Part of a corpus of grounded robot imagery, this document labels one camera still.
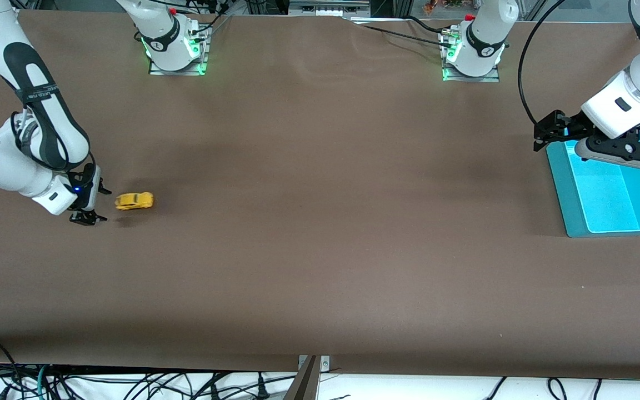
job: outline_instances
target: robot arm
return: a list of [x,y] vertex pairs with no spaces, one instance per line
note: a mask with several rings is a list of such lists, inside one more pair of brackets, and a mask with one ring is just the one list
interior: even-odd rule
[[519,15],[515,0],[487,0],[475,20],[452,27],[460,43],[446,61],[465,76],[487,75],[500,62],[505,40]]
[[[640,1],[629,2],[629,15],[640,40]],[[640,54],[599,93],[566,117],[553,111],[535,128],[535,150],[550,142],[578,139],[574,151],[583,159],[640,168]]]
[[100,168],[71,171],[88,157],[88,137],[7,0],[0,0],[0,76],[24,106],[0,127],[0,188],[32,198],[53,215],[69,208],[76,212],[72,221],[94,224],[96,193],[107,192]]
[[150,0],[116,0],[142,35],[147,56],[158,68],[178,71],[200,57],[190,42],[198,40],[197,21]]

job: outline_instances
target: toy car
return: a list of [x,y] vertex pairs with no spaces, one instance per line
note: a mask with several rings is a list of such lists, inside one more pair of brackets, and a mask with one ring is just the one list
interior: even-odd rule
[[125,193],[115,198],[115,208],[118,210],[134,210],[135,208],[152,207],[154,198],[150,192]]

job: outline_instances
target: table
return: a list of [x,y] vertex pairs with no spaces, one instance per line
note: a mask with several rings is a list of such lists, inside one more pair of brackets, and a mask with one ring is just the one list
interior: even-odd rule
[[[516,88],[333,17],[234,17],[208,74],[148,76],[120,13],[23,11],[114,193],[94,228],[0,190],[0,340],[19,362],[640,377],[640,237],[566,237]],[[407,22],[384,28],[430,38]],[[576,112],[640,52],[549,23],[524,74]],[[20,105],[0,79],[0,125]]]

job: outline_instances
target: teal plastic bin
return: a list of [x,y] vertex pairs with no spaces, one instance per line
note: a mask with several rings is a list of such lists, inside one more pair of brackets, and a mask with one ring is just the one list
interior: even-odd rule
[[571,238],[640,235],[640,169],[582,161],[576,140],[547,147],[564,227]]

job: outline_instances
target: metal bracket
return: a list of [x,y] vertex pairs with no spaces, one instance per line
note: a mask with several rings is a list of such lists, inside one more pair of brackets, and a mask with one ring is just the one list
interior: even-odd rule
[[188,66],[182,68],[179,71],[165,71],[152,62],[149,54],[149,73],[150,75],[165,75],[165,76],[201,76],[206,75],[206,66],[209,62],[209,50],[211,47],[211,32],[213,28],[208,23],[198,23],[197,20],[191,20],[192,30],[199,30],[199,27],[204,28],[203,31],[196,33],[190,39],[198,40],[199,43],[190,43],[189,50],[193,53],[198,53],[198,57],[189,63]]
[[293,383],[290,384],[288,392],[283,400],[317,400],[318,385],[320,385],[320,368],[323,367],[322,357],[327,357],[327,367],[330,367],[329,356],[300,356],[305,357],[299,364],[302,364],[300,371]]
[[448,43],[451,47],[441,47],[441,62],[443,64],[443,80],[444,81],[460,81],[460,82],[487,82],[496,83],[500,82],[500,75],[498,75],[498,66],[493,66],[493,69],[485,76],[478,78],[472,76],[465,76],[460,73],[455,66],[447,61],[447,58],[454,55],[454,52],[461,45],[460,28],[458,25],[451,25],[451,28],[444,29],[438,34],[439,43]]
[[[303,367],[303,363],[308,358],[306,355],[298,357],[298,370]],[[320,356],[320,372],[328,372],[330,370],[330,356]]]

